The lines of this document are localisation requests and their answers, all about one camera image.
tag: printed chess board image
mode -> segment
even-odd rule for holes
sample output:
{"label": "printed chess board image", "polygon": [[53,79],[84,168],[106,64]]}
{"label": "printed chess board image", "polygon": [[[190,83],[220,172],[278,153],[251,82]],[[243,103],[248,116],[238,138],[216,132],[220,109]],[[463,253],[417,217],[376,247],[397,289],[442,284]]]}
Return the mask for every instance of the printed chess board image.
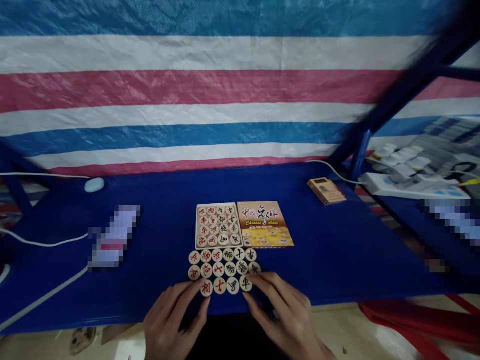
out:
{"label": "printed chess board image", "polygon": [[239,202],[237,205],[245,247],[294,246],[277,201]]}
{"label": "printed chess board image", "polygon": [[196,207],[195,248],[224,249],[243,246],[237,206],[234,202]]}

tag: blue stripe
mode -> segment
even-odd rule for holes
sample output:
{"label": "blue stripe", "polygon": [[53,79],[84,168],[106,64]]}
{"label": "blue stripe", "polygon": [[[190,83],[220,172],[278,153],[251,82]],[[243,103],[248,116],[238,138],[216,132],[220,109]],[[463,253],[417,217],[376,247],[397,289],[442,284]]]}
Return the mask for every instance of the blue stripe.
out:
{"label": "blue stripe", "polygon": [[3,0],[1,36],[436,35],[458,0]]}
{"label": "blue stripe", "polygon": [[[419,135],[439,116],[391,120],[376,136]],[[31,132],[4,137],[26,157],[78,151],[220,144],[339,144],[349,123],[255,122],[212,125],[118,126]]]}

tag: white cable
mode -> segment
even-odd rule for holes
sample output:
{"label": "white cable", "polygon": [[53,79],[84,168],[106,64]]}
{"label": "white cable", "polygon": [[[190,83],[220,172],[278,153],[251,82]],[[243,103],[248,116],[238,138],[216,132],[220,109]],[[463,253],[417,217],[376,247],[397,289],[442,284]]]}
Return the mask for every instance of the white cable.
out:
{"label": "white cable", "polygon": [[44,173],[36,173],[36,172],[0,172],[0,176],[6,176],[6,175],[35,175],[35,176],[53,176],[53,177],[57,177],[57,178],[82,178],[82,179],[90,179],[89,176],[44,174]]}
{"label": "white cable", "polygon": [[67,281],[65,281],[63,284],[57,286],[56,288],[54,288],[52,291],[50,291],[49,293],[45,294],[44,296],[42,296],[41,298],[39,298],[37,301],[31,303],[30,305],[28,305],[26,308],[24,308],[22,311],[16,313],[15,315],[13,315],[11,318],[5,320],[4,322],[0,323],[0,332],[2,332],[3,330],[5,330],[6,328],[8,328],[10,325],[12,325],[13,323],[15,323],[16,321],[20,320],[21,318],[23,318],[25,315],[27,315],[29,312],[31,312],[33,309],[37,308],[38,306],[40,306],[41,304],[43,304],[44,302],[46,302],[48,299],[50,299],[52,296],[54,296],[55,294],[58,294],[60,291],[62,291],[63,289],[65,289],[68,285],[70,285],[71,283],[77,281],[78,279],[80,279],[80,277],[82,277],[87,271],[89,270],[89,267],[86,266],[82,271],[80,271],[78,274],[76,274],[75,276],[73,276],[72,278],[68,279]]}
{"label": "white cable", "polygon": [[33,242],[33,241],[25,240],[24,238],[18,236],[16,233],[11,232],[11,231],[9,231],[9,230],[2,229],[2,228],[0,228],[0,233],[8,234],[8,235],[14,237],[15,239],[17,239],[18,241],[21,241],[21,242],[24,243],[24,244],[36,245],[36,246],[40,246],[40,247],[44,247],[44,248],[54,248],[54,247],[59,246],[59,245],[63,245],[63,244],[67,244],[67,243],[72,243],[72,242],[74,242],[74,241],[84,239],[84,238],[86,238],[86,237],[89,235],[88,233],[86,233],[85,235],[82,235],[82,236],[80,236],[80,237],[77,237],[77,238],[74,238],[74,239],[70,239],[70,240],[65,240],[65,241],[62,241],[62,242],[58,242],[58,243],[56,243],[56,244],[42,244],[42,243],[39,243],[39,242]]}
{"label": "white cable", "polygon": [[344,182],[347,182],[347,183],[351,183],[351,184],[357,184],[357,185],[364,185],[365,182],[359,182],[359,181],[352,181],[352,180],[348,180],[346,178],[344,178],[343,176],[341,176],[337,170],[334,169],[334,167],[332,165],[330,165],[328,162],[326,161],[322,161],[322,160],[310,160],[310,161],[305,161],[306,163],[322,163],[322,164],[325,164],[327,165],[330,169],[333,170],[333,172],[340,178],[342,179]]}
{"label": "white cable", "polygon": [[477,175],[472,174],[471,172],[464,172],[464,171],[447,171],[446,174],[463,174],[463,175],[469,175],[475,179],[479,178]]}

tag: pink stripe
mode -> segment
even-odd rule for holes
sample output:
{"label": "pink stripe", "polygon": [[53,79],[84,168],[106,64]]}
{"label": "pink stripe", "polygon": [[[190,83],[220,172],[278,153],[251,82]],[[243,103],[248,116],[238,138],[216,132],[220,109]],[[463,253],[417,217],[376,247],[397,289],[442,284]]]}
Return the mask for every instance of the pink stripe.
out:
{"label": "pink stripe", "polygon": [[325,160],[327,156],[308,157],[239,157],[215,160],[182,160],[172,162],[141,162],[80,167],[56,167],[52,174],[82,175],[90,177],[135,175],[148,173],[170,173],[204,169],[242,168],[262,165],[304,163],[309,160]]}
{"label": "pink stripe", "polygon": [[364,197],[369,197],[370,198],[370,194],[368,192],[366,192],[362,187],[360,186],[356,186],[355,187],[355,194],[357,194],[358,196],[364,196]]}
{"label": "pink stripe", "polygon": [[374,104],[386,70],[85,71],[0,75],[0,113],[166,104]]}
{"label": "pink stripe", "polygon": [[371,206],[370,209],[375,213],[375,215],[382,217],[388,215],[389,213],[380,205]]}
{"label": "pink stripe", "polygon": [[480,82],[439,77],[414,100],[480,98]]}

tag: red fabric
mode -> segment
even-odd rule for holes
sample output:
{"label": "red fabric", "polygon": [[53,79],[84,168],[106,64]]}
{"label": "red fabric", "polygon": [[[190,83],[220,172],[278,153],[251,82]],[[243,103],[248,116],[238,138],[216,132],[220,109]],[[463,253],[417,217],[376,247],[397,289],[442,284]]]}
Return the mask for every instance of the red fabric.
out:
{"label": "red fabric", "polygon": [[400,335],[407,339],[408,342],[412,344],[419,353],[423,355],[425,360],[449,360],[449,358],[435,345],[431,339],[376,316],[372,311],[362,304],[360,304],[360,310],[372,323],[383,325],[387,328],[397,331]]}
{"label": "red fabric", "polygon": [[370,301],[361,306],[389,323],[432,338],[464,345],[480,344],[480,316],[413,305],[403,300]]}

